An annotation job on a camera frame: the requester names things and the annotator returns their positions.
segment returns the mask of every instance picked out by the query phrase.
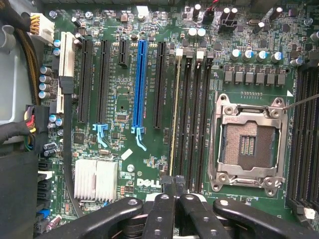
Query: white pci slot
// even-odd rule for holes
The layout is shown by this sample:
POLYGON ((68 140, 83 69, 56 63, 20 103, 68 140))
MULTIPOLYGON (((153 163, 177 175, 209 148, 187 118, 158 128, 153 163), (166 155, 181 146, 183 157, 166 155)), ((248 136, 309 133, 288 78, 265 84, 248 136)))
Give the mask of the white pci slot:
MULTIPOLYGON (((60 65, 59 76, 74 76, 74 62, 75 62, 75 40, 74 35, 71 32, 61 32, 61 53, 60 53, 60 65)), ((57 113, 64 113, 64 97, 60 86, 57 90, 57 113)))

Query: motherboard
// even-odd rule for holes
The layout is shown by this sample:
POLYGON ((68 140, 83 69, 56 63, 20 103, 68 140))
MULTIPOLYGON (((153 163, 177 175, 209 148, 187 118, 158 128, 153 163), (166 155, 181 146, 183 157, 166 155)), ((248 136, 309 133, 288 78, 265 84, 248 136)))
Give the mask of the motherboard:
MULTIPOLYGON (((297 67, 319 59, 319 11, 283 0, 262 13, 247 2, 46 6, 55 41, 43 57, 51 148, 40 167, 52 164, 50 217, 77 219, 59 85, 73 77, 72 173, 85 213, 145 200, 166 175, 182 175, 209 204, 228 197, 297 220, 288 202, 297 113, 285 107, 304 99, 297 67)), ((317 213, 311 224, 319 230, 317 213)))

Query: white capacitor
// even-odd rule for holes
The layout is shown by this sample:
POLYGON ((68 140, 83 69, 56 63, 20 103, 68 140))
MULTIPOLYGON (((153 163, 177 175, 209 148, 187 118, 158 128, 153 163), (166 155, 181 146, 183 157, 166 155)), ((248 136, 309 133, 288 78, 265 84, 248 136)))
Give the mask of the white capacitor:
POLYGON ((245 51, 245 53, 242 55, 242 58, 244 61, 249 61, 253 57, 253 52, 251 50, 245 51))
POLYGON ((256 55, 256 60, 257 61, 263 61, 267 58, 267 52, 266 51, 260 51, 257 55, 256 55))
POLYGON ((190 38, 194 38, 194 37, 196 37, 196 35, 197 35, 197 29, 196 28, 190 28, 189 30, 188 30, 188 36, 190 37, 190 38))
POLYGON ((240 50, 234 49, 230 54, 230 59, 232 59, 233 61, 236 61, 239 56, 240 56, 240 50))
POLYGON ((49 92, 45 92, 45 91, 39 92, 40 99, 49 99, 50 97, 51 97, 51 94, 49 92))
POLYGON ((199 38, 203 38, 206 34, 206 30, 204 28, 200 28, 198 31, 197 31, 197 36, 199 38))
POLYGON ((40 89, 41 91, 50 91, 51 86, 50 86, 49 84, 41 83, 41 84, 39 85, 39 89, 40 89))
POLYGON ((39 81, 41 83, 50 83, 51 80, 52 80, 52 78, 50 76, 40 75, 40 77, 39 77, 39 81))
POLYGON ((276 52, 271 56, 271 61, 274 63, 279 62, 282 59, 282 54, 281 52, 276 52))

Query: heatsink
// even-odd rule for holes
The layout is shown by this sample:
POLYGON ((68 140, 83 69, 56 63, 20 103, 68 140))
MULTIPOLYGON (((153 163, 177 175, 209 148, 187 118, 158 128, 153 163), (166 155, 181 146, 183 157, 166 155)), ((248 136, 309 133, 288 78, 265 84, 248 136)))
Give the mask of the heatsink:
POLYGON ((115 201, 117 170, 116 162, 77 160, 74 197, 80 200, 115 201))

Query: green circuit board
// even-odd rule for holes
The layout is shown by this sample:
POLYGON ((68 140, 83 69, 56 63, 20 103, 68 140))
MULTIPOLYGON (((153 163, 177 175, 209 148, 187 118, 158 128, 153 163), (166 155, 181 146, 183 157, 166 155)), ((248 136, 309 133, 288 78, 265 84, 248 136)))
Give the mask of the green circuit board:
MULTIPOLYGON (((210 5, 202 4, 201 9, 206 9, 210 5)), ((176 89, 176 61, 175 53, 178 48, 184 51, 190 50, 196 53, 197 50, 213 54, 212 66, 209 76, 208 102, 206 106, 206 130, 204 136, 204 157, 203 167, 201 172, 195 172, 195 175, 202 174, 202 186, 200 193, 207 199, 208 203, 212 204, 216 198, 228 197, 242 201, 247 205, 251 205, 260 210, 268 212, 277 217, 289 221, 295 221, 291 209, 286 205, 286 183, 284 183, 277 194, 270 198, 267 197, 265 191, 259 188, 227 186, 224 185, 219 192, 212 190, 209 182, 207 170, 208 159, 211 156, 209 146, 211 144, 211 127, 213 127, 212 117, 214 115, 214 100, 221 93, 226 93, 232 103, 241 103, 257 106, 268 106, 276 97, 282 97, 286 104, 294 102, 296 92, 296 70, 290 66, 290 52, 296 47, 298 55, 303 58, 305 56, 305 44, 311 41, 305 36, 310 35, 316 29, 316 25, 306 26, 305 18, 312 11, 312 7, 304 7, 303 1, 284 0, 280 5, 283 8, 283 13, 274 21, 266 22, 269 26, 268 31, 261 31, 258 34, 253 34, 252 29, 255 27, 249 25, 250 19, 266 19, 267 16, 260 13, 250 13, 247 6, 236 6, 238 13, 237 29, 231 33, 218 33, 218 18, 222 13, 223 7, 230 5, 219 5, 215 10, 215 19, 211 24, 202 24, 201 21, 195 21, 192 16, 194 4, 186 3, 178 6, 149 6, 148 15, 143 21, 138 20, 138 10, 136 6, 127 5, 73 5, 73 4, 51 4, 46 10, 46 15, 51 10, 55 10, 58 15, 56 19, 51 19, 55 23, 55 39, 60 39, 61 32, 76 32, 76 27, 71 22, 73 16, 77 17, 83 24, 88 39, 93 41, 93 64, 92 64, 92 85, 90 91, 89 102, 89 119, 88 123, 78 123, 78 105, 73 104, 73 123, 72 123, 72 151, 73 162, 78 159, 93 159, 98 157, 106 157, 108 160, 118 162, 118 179, 117 179, 117 200, 125 196, 133 196, 145 200, 146 195, 155 192, 161 192, 160 177, 169 175, 171 169, 170 161, 170 144, 166 143, 165 131, 167 128, 169 134, 172 132, 172 114, 174 106, 174 95, 176 89), (288 10, 294 8, 298 10, 298 15, 289 17, 288 10), (85 12, 93 13, 92 19, 85 18, 85 12), (122 22, 116 19, 117 13, 127 14, 128 21, 122 22), (205 36, 201 40, 190 39, 187 35, 189 28, 204 28, 205 36), (145 104, 144 104, 144 127, 145 133, 143 144, 147 148, 144 151, 137 145, 135 134, 131 133, 132 114, 134 108, 135 95, 135 76, 137 70, 137 52, 138 43, 132 40, 132 34, 136 34, 139 39, 144 39, 148 42, 148 59, 146 68, 146 87, 145 87, 145 104), (129 46, 129 64, 127 68, 118 65, 119 56, 119 40, 123 38, 128 40, 129 46), (102 139, 107 147, 98 143, 97 132, 93 130, 93 124, 96 123, 96 104, 98 91, 98 77, 101 61, 101 41, 108 40, 111 43, 110 57, 110 75, 108 84, 108 100, 107 100, 107 115, 106 124, 108 130, 105 131, 105 137, 102 139), (153 113, 154 113, 154 98, 155 98, 155 79, 157 73, 157 46, 159 42, 173 43, 173 48, 170 49, 167 58, 165 59, 165 83, 164 83, 164 98, 163 111, 161 120, 161 129, 153 129, 153 113), (268 57, 262 63, 257 62, 255 58, 244 62, 241 59, 234 62, 229 55, 233 49, 241 49, 241 51, 252 50, 254 54, 259 51, 266 51, 269 56, 275 52, 282 52, 283 59, 274 64, 271 57, 268 57), (275 85, 256 85, 256 84, 226 84, 224 77, 225 71, 230 72, 255 72, 259 68, 261 73, 285 75, 285 83, 280 86, 275 85), (118 115, 125 115, 125 119, 117 120, 118 115), (107 150, 108 155, 101 155, 100 150, 107 150), (121 157, 127 151, 129 156, 121 157), (134 166, 133 172, 128 172, 129 165, 134 166), (152 183, 147 185, 138 185, 137 180, 150 180, 152 183)), ((52 67, 53 48, 46 47, 44 52, 43 65, 52 67)), ((185 58, 181 61, 180 80, 185 79, 185 58)), ((81 71, 81 50, 78 49, 75 56, 75 93, 79 91, 79 78, 81 71)), ((201 70, 201 75, 204 75, 204 69, 201 70)), ((191 72, 191 79, 194 79, 194 72, 191 72)), ((56 94, 57 79, 52 81, 51 94, 56 94)), ((181 95, 178 100, 178 112, 186 102, 181 95)), ((49 105, 50 102, 56 99, 43 100, 43 105, 49 105)), ((291 130, 293 122, 293 111, 288 111, 288 136, 287 147, 285 149, 285 167, 284 177, 288 175, 288 165, 290 157, 290 142, 291 130)), ((76 219, 73 212, 71 202, 66 192, 66 187, 63 179, 63 160, 62 160, 62 137, 57 135, 59 128, 49 130, 49 142, 56 142, 58 152, 49 160, 53 161, 53 193, 51 198, 51 216, 60 214, 63 218, 62 224, 76 219)), ((184 174, 188 172, 187 163, 183 164, 181 171, 177 168, 181 162, 173 162, 172 174, 184 174)), ((104 202, 84 202, 81 206, 85 212, 95 211, 103 206, 104 202)), ((314 227, 319 229, 316 221, 314 227)))

